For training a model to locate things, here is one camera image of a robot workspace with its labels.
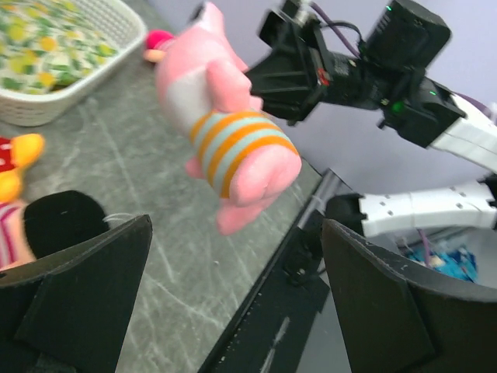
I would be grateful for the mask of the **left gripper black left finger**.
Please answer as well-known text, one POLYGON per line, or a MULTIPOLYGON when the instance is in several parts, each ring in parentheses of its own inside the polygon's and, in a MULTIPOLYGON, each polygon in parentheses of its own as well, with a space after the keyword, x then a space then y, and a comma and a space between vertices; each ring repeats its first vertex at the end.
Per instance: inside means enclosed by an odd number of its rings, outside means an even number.
POLYGON ((113 372, 151 245, 141 215, 94 239, 1 274, 1 370, 40 354, 79 372, 113 372))

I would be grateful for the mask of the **pink plush pig striped shirt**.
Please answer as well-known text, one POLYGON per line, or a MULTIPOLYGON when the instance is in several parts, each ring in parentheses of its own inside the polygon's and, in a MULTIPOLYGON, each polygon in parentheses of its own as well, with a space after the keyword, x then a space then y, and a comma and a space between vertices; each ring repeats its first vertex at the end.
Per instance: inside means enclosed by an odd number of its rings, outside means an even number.
POLYGON ((291 140, 251 95, 247 65, 231 48, 212 2, 160 49, 155 81, 165 118, 193 146, 186 163, 221 199, 217 227, 230 235, 253 222, 301 171, 291 140))

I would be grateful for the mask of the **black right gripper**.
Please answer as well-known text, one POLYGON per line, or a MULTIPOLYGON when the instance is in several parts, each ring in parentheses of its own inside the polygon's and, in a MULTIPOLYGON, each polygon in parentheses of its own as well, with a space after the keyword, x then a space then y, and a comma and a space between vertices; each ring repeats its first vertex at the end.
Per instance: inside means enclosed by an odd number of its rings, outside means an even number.
POLYGON ((313 2, 285 1, 267 14, 259 36, 271 51, 249 70, 267 113, 295 125, 319 103, 380 110, 383 126, 423 148, 464 117, 452 92, 426 76, 451 35, 438 15, 390 2, 348 54, 330 51, 322 35, 343 27, 313 2))

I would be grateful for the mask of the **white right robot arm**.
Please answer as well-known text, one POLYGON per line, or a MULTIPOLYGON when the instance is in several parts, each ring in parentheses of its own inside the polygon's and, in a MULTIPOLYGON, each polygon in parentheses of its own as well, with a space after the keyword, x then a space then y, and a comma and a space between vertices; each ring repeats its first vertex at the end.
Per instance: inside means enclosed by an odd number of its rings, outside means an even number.
POLYGON ((496 126, 470 99, 426 75, 450 39, 446 23, 417 2, 392 1, 348 54, 330 51, 322 36, 340 26, 311 1, 285 1, 268 12, 259 36, 271 51, 247 74, 263 109, 291 126, 319 103, 379 110, 380 127, 489 176, 404 193, 338 195, 325 217, 368 238, 410 228, 495 228, 496 126))

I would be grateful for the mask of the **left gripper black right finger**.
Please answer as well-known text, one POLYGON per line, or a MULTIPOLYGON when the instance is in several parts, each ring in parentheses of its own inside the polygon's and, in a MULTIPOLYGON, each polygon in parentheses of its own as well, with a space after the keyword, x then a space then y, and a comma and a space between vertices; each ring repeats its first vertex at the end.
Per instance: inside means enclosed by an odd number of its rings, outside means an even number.
POLYGON ((494 372, 496 290, 326 220, 321 246, 353 372, 494 372))

